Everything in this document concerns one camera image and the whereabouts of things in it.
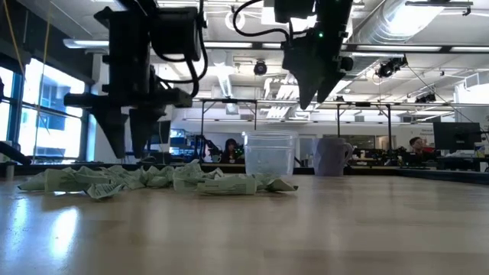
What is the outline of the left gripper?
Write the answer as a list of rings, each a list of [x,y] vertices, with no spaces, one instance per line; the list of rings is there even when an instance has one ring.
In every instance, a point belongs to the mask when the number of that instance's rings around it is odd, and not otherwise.
[[[125,158],[125,123],[128,115],[121,107],[129,110],[131,143],[135,158],[143,157],[143,150],[150,139],[153,126],[165,115],[165,105],[177,108],[190,107],[192,97],[179,88],[162,85],[154,67],[150,64],[150,50],[114,50],[102,57],[108,65],[108,83],[102,86],[102,94],[67,94],[66,106],[90,108],[90,113],[105,134],[118,159]]]

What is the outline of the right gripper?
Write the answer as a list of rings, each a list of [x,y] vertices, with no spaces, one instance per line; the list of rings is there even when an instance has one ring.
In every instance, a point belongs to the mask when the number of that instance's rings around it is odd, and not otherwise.
[[[281,43],[282,67],[292,73],[299,86],[300,108],[306,109],[317,93],[323,103],[344,72],[351,71],[354,60],[341,55],[346,25],[315,25],[303,31],[288,31]],[[332,73],[325,78],[323,73]]]

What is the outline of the pale blue mug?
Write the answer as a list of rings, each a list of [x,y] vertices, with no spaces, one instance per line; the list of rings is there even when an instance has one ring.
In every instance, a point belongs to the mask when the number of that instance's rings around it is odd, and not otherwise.
[[[316,176],[343,176],[353,147],[340,137],[313,140],[313,169]]]

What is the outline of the large office window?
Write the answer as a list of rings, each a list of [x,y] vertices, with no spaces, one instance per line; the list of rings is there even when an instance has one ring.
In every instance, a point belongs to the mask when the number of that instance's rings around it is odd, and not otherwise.
[[[23,73],[0,66],[0,141],[24,155],[54,157],[63,163],[80,157],[86,116],[63,103],[67,94],[81,94],[88,86],[60,70],[32,59]]]

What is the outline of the clear plastic container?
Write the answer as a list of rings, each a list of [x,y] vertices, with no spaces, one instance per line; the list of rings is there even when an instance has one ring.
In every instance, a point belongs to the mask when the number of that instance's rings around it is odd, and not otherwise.
[[[247,175],[293,175],[298,138],[295,131],[245,131],[242,136]]]

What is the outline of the long ceiling light tube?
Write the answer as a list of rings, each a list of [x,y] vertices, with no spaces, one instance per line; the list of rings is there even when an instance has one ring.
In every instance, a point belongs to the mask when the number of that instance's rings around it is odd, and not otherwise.
[[[70,49],[108,49],[109,47],[107,40],[63,39],[63,44]]]
[[[457,46],[450,49],[451,53],[470,54],[480,53],[489,54],[489,46]]]
[[[206,41],[205,47],[210,49],[252,49],[252,50],[280,50],[281,43],[263,43],[263,42],[219,42]]]
[[[412,45],[360,45],[357,51],[377,51],[377,52],[436,52],[441,47],[437,46],[412,46]]]

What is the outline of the person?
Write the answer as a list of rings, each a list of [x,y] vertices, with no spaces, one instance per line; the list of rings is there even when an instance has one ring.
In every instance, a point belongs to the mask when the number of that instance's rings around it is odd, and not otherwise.
[[[433,147],[426,145],[425,140],[421,137],[413,137],[409,141],[412,152],[416,154],[432,154],[434,152]]]
[[[238,156],[236,154],[237,142],[233,138],[229,138],[225,142],[225,150],[222,154],[222,162],[223,163],[231,163],[236,164]]]

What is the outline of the black rounded bar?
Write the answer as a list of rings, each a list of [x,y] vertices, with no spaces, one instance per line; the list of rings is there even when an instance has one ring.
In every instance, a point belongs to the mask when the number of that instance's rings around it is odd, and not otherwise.
[[[0,141],[0,154],[4,154],[6,157],[22,164],[22,165],[30,165],[31,159],[22,152],[15,149],[11,145],[5,143],[4,141]]]

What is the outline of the black computer monitor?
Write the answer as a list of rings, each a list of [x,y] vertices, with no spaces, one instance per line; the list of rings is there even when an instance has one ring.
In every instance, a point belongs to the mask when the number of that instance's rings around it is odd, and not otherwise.
[[[473,150],[481,142],[481,128],[474,122],[434,122],[436,150]]]

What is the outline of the black station frame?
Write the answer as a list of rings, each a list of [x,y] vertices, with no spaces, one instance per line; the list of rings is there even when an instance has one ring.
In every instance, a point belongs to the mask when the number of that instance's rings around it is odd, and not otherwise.
[[[347,109],[350,108],[370,108],[375,107],[379,112],[387,118],[387,128],[388,128],[388,151],[393,150],[393,138],[392,138],[392,120],[391,120],[391,104],[381,103],[381,102],[337,102],[336,103],[336,125],[337,125],[337,136],[341,136],[341,116]]]
[[[250,110],[251,113],[254,115],[254,130],[257,130],[257,107],[258,107],[258,100],[257,99],[234,99],[234,98],[219,98],[219,99],[194,99],[194,102],[201,102],[202,103],[202,109],[201,109],[201,118],[200,118],[200,135],[204,135],[204,117],[205,113],[217,102],[223,103],[223,104],[238,104],[242,103],[245,106],[247,106]],[[207,102],[211,102],[211,105],[206,108],[205,105]],[[254,110],[251,109],[248,105],[249,104],[254,104]]]

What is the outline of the silver ventilation duct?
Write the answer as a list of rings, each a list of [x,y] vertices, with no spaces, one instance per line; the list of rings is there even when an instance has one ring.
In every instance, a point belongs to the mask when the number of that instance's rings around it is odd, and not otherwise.
[[[427,27],[445,8],[467,8],[472,0],[383,0],[354,30],[353,44],[402,44]]]

